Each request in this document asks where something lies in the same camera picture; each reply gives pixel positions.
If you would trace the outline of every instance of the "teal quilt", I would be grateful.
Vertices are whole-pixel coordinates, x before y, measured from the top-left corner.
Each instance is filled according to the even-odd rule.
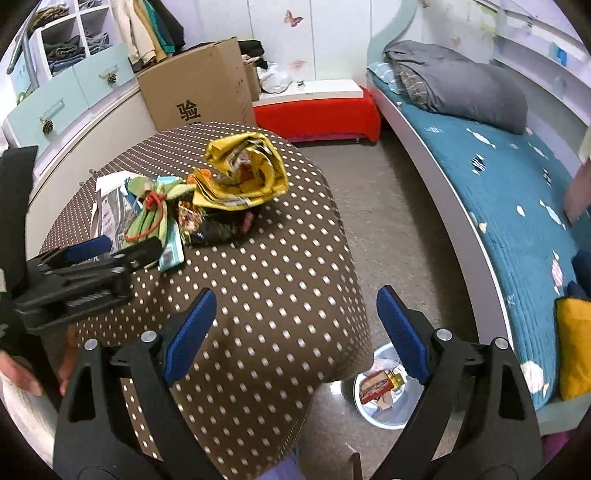
[[[514,135],[425,112],[373,80],[423,139],[469,212],[501,286],[515,353],[538,410],[558,387],[554,301],[575,280],[571,258],[591,249],[589,216],[571,227],[563,212],[571,176],[529,128]]]

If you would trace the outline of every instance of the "metal pole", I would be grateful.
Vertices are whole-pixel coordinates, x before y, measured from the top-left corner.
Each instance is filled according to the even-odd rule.
[[[35,91],[39,88],[39,80],[37,79],[37,74],[35,72],[35,65],[33,63],[33,58],[31,57],[31,50],[29,48],[29,38],[28,38],[28,26],[31,22],[33,16],[39,10],[41,6],[41,2],[38,2],[35,8],[31,11],[30,15],[25,20],[25,23],[22,25],[21,29],[17,33],[17,42],[14,47],[14,52],[12,53],[12,58],[10,60],[10,64],[6,70],[6,73],[10,75],[14,71],[14,67],[17,64],[19,56],[21,52],[24,53],[25,56],[25,65],[27,67],[27,73],[29,75],[29,79],[31,81],[31,91]]]

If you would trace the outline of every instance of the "yellow cloth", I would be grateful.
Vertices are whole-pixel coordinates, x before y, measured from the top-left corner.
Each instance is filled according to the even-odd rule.
[[[570,400],[591,391],[591,302],[558,299],[560,395]]]
[[[156,61],[162,61],[167,57],[164,50],[160,46],[160,42],[158,41],[158,37],[152,28],[152,24],[150,23],[150,16],[148,15],[148,10],[146,6],[141,0],[134,0],[134,11],[135,14],[139,17],[139,20],[144,24],[145,29],[150,36],[150,40],[154,44],[154,52],[156,53]]]
[[[237,178],[240,175],[236,166],[239,157],[248,158],[252,166],[252,179],[241,182]],[[216,181],[195,170],[193,175],[199,188],[193,195],[194,205],[244,210],[287,192],[288,181],[283,160],[263,134],[249,132],[213,140],[207,146],[204,160],[226,177]]]

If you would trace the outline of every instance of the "yellow pillow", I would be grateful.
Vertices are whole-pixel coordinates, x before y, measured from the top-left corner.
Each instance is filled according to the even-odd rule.
[[[558,299],[560,395],[570,400],[591,391],[591,302]]]

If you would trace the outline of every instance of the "human hand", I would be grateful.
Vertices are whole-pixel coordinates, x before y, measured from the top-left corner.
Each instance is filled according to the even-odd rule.
[[[74,370],[74,364],[76,363],[78,351],[76,333],[76,325],[70,325],[66,332],[64,359],[56,373],[62,396],[66,394],[66,389],[70,383],[72,371]],[[43,394],[43,389],[35,376],[3,350],[0,350],[0,372],[21,390],[28,391],[37,396]]]

